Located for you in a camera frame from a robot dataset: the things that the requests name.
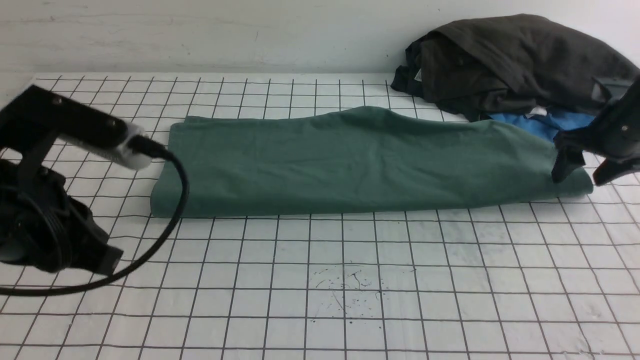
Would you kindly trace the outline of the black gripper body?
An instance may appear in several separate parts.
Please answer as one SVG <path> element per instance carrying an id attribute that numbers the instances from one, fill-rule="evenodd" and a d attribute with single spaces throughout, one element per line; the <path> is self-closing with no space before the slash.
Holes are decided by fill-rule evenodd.
<path id="1" fill-rule="evenodd" d="M 1 162 L 1 262 L 48 273 L 112 275 L 124 252 L 108 243 L 91 210 L 67 194 L 66 178 L 43 166 L 33 177 L 20 178 L 19 169 Z"/>

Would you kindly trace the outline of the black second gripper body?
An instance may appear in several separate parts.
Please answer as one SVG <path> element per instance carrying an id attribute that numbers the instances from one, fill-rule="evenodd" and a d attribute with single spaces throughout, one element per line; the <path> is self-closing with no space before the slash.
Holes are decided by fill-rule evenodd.
<path id="1" fill-rule="evenodd" d="M 595 78 L 593 97 L 605 106 L 590 125 L 594 128 L 593 153 L 617 164 L 639 164 L 639 78 Z"/>

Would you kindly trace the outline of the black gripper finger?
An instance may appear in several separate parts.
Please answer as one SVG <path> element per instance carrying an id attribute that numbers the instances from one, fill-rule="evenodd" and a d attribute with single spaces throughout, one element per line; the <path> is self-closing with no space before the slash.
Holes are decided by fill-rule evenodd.
<path id="1" fill-rule="evenodd" d="M 612 183 L 618 178 L 640 171 L 640 158 L 631 158 L 624 161 L 613 161 L 605 158 L 592 174 L 592 179 L 597 187 Z"/>
<path id="2" fill-rule="evenodd" d="M 553 143 L 557 150 L 551 170 L 553 183 L 564 182 L 573 171 L 585 166 L 583 152 L 600 155 L 607 152 L 605 137 L 599 136 L 587 127 L 562 130 L 555 135 Z"/>

